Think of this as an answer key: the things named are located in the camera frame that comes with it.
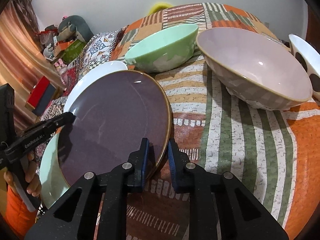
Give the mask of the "orange sleeve left forearm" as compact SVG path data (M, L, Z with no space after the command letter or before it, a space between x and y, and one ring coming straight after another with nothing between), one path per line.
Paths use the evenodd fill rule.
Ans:
M35 224L36 215L37 212L30 212L21 198L8 187L5 221L19 239L24 239Z

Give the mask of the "person's left hand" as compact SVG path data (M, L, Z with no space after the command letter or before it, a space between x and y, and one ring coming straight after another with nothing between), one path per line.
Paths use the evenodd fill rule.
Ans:
M42 185L39 176L36 173L37 164L34 161L34 153L29 152L27 158L29 161L29 166L27 168L27 171L25 172L25 181L29 184L27 188L27 193L32 195L33 197L38 197L41 193ZM4 172L4 180L11 188L12 192L20 198L20 195L16 191L14 179L10 171Z

